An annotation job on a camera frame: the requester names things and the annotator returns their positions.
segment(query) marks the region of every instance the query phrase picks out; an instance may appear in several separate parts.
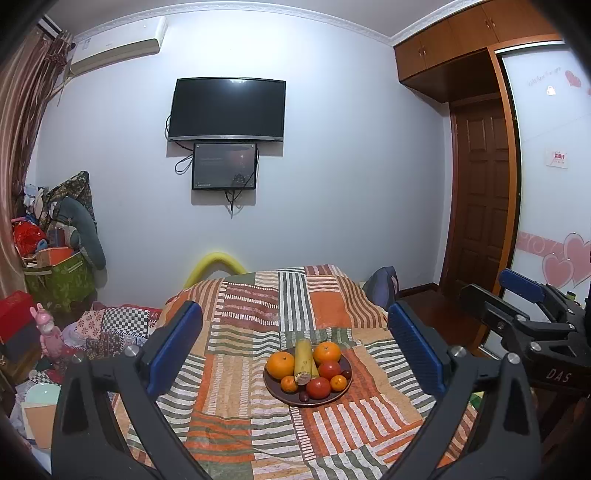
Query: brown curtain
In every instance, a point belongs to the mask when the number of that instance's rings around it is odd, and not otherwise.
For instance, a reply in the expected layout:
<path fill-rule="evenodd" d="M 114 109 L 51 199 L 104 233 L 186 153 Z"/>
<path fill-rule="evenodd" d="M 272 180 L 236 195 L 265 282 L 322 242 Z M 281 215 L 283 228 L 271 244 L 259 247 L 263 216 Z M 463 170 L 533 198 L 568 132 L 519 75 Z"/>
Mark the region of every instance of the brown curtain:
<path fill-rule="evenodd" d="M 26 290 L 10 220 L 70 42 L 67 32 L 52 40 L 35 28 L 0 72 L 0 299 Z"/>

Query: metal screw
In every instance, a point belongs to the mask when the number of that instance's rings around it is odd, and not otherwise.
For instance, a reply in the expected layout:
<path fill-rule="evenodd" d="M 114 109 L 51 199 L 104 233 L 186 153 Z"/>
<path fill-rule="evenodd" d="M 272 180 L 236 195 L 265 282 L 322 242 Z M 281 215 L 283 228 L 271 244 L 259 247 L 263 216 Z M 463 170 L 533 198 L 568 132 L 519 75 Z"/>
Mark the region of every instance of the metal screw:
<path fill-rule="evenodd" d="M 517 365 L 519 362 L 521 362 L 519 355 L 513 352 L 507 354 L 507 360 L 509 360 L 509 363 L 513 365 Z"/>
<path fill-rule="evenodd" d="M 466 356 L 467 354 L 466 349 L 459 345 L 453 346 L 450 351 L 452 355 L 456 358 L 461 358 L 463 356 Z"/>
<path fill-rule="evenodd" d="M 124 350 L 125 356 L 136 356 L 139 353 L 139 346 L 128 345 Z"/>

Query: wooden door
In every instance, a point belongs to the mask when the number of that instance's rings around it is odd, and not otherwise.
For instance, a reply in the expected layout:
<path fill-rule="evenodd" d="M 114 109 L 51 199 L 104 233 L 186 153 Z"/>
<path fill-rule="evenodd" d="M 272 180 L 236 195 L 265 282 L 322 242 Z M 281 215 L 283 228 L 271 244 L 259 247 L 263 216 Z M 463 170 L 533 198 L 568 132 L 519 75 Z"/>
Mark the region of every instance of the wooden door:
<path fill-rule="evenodd" d="M 421 32 L 419 38 L 423 45 L 423 55 L 427 68 L 461 55 L 460 47 L 448 20 L 436 23 Z"/>
<path fill-rule="evenodd" d="M 460 55 L 499 41 L 480 5 L 453 15 L 448 20 L 459 43 Z"/>
<path fill-rule="evenodd" d="M 396 52 L 398 80 L 404 80 L 427 68 L 423 57 L 423 46 L 418 35 L 397 45 L 394 51 Z"/>
<path fill-rule="evenodd" d="M 500 99 L 458 107 L 453 116 L 455 221 L 443 291 L 457 298 L 467 284 L 489 291 L 495 284 L 509 206 L 509 145 Z"/>
<path fill-rule="evenodd" d="M 528 0 L 492 0 L 482 8 L 499 41 L 556 33 Z"/>

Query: striped blanket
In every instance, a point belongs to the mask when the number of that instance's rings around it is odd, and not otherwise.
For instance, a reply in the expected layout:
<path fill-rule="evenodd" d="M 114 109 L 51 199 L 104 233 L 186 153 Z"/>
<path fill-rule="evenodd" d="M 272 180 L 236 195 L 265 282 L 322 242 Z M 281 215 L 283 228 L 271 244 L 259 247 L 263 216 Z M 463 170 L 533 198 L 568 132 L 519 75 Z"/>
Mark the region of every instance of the striped blanket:
<path fill-rule="evenodd" d="M 435 404 L 385 312 L 332 265 L 203 281 L 172 299 L 158 324 L 185 300 L 201 305 L 203 330 L 157 404 L 214 479 L 379 479 Z M 263 383 L 269 355 L 302 337 L 338 343 L 352 364 L 350 389 L 323 407 L 288 407 Z M 114 407 L 133 456 L 151 465 L 120 399 Z M 468 405 L 441 465 L 457 458 L 475 415 Z"/>

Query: air conditioner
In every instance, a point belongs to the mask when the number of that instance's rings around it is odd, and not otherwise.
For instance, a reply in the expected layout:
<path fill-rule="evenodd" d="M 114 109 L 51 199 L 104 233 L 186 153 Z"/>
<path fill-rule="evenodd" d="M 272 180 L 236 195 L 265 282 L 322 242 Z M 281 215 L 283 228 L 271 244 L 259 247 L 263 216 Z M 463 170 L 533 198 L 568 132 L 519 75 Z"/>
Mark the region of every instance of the air conditioner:
<path fill-rule="evenodd" d="M 153 17 L 97 33 L 76 46 L 70 71 L 80 75 L 117 61 L 158 53 L 165 32 L 166 17 Z"/>

